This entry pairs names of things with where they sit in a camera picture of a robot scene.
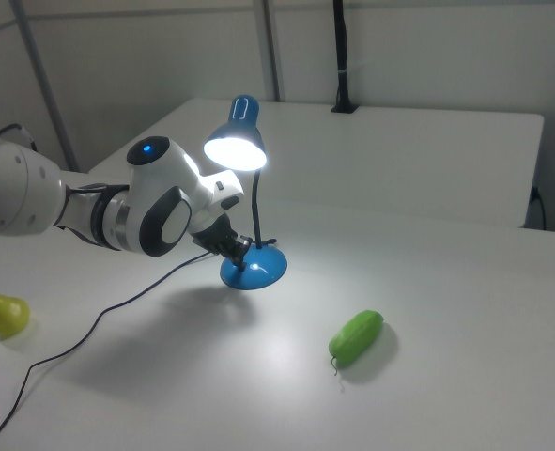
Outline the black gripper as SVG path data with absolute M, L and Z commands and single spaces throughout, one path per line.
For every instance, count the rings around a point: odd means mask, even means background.
M 208 228 L 193 233 L 193 242 L 214 255 L 221 255 L 240 272 L 246 268 L 245 255 L 251 247 L 251 238 L 232 228 L 229 216 L 224 213 Z

